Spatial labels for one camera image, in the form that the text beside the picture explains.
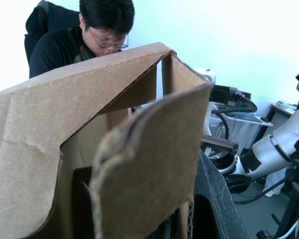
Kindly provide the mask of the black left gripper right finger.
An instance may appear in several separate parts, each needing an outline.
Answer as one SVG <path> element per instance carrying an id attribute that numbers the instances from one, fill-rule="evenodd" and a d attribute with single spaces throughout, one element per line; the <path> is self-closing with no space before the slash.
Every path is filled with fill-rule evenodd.
<path id="1" fill-rule="evenodd" d="M 193 238 L 248 238 L 224 177 L 202 150 L 194 182 Z"/>

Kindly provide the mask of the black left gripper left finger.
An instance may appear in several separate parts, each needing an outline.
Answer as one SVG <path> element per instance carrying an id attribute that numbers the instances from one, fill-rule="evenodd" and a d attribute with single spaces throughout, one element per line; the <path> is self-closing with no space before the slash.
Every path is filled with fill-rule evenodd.
<path id="1" fill-rule="evenodd" d="M 92 167 L 78 168 L 73 172 L 73 237 L 92 238 L 92 207 L 89 183 Z"/>

